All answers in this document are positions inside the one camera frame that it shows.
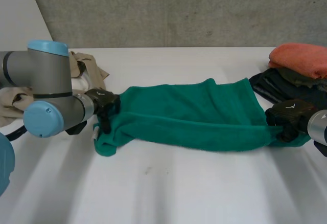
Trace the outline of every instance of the stack of folded clothes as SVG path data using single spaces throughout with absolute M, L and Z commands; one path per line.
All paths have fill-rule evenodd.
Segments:
M 327 48 L 286 43 L 269 59 L 271 68 L 250 78 L 256 93 L 274 104 L 300 99 L 327 109 Z

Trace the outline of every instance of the clothing pile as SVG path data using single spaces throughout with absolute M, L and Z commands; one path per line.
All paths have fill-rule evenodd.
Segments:
M 250 78 L 256 93 L 273 104 L 300 99 L 327 109 L 327 48 L 286 43 L 269 59 L 270 68 Z
M 73 93 L 84 93 L 91 88 L 106 89 L 104 79 L 109 75 L 97 66 L 92 55 L 69 53 Z M 0 91 L 0 127 L 22 118 L 24 110 L 33 102 L 30 87 L 6 87 Z

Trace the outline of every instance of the black cable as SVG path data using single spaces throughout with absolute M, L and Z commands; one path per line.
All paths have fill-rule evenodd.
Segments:
M 7 139 L 9 141 L 14 141 L 16 139 L 18 139 L 19 137 L 21 137 L 24 133 L 26 133 L 26 128 L 23 125 L 22 127 L 16 129 L 15 131 L 13 131 L 12 133 L 6 135 Z

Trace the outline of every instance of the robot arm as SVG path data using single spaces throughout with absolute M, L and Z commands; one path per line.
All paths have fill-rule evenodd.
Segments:
M 268 125 L 283 126 L 283 132 L 278 138 L 284 143 L 289 143 L 300 133 L 305 133 L 327 157 L 327 110 L 318 110 L 302 100 L 288 100 L 266 110 L 266 117 Z
M 27 131 L 37 137 L 54 136 L 64 130 L 75 134 L 74 130 L 80 131 L 93 114 L 105 120 L 101 114 L 115 105 L 119 107 L 119 96 L 102 89 L 73 95 L 64 43 L 30 41 L 27 51 L 0 52 L 0 66 L 1 87 L 33 88 L 34 102 L 25 110 L 23 120 Z

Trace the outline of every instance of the light blue joint cap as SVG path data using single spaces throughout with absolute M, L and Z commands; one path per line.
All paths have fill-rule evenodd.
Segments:
M 50 54 L 68 56 L 68 45 L 58 41 L 31 40 L 27 44 L 27 48 Z
M 53 104 L 41 100 L 25 109 L 23 121 L 27 131 L 39 138 L 55 136 L 64 128 L 60 111 Z
M 9 176 L 15 168 L 15 153 L 10 141 L 0 133 L 0 196 L 8 187 Z

